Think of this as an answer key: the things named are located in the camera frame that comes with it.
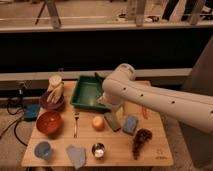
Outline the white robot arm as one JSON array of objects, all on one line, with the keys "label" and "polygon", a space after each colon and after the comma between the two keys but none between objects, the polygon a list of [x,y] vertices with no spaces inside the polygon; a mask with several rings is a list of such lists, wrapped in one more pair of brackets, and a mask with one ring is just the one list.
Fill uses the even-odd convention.
[{"label": "white robot arm", "polygon": [[143,85],[135,82],[135,76],[131,65],[120,64],[104,79],[98,102],[117,112],[127,100],[213,134],[212,96]]}]

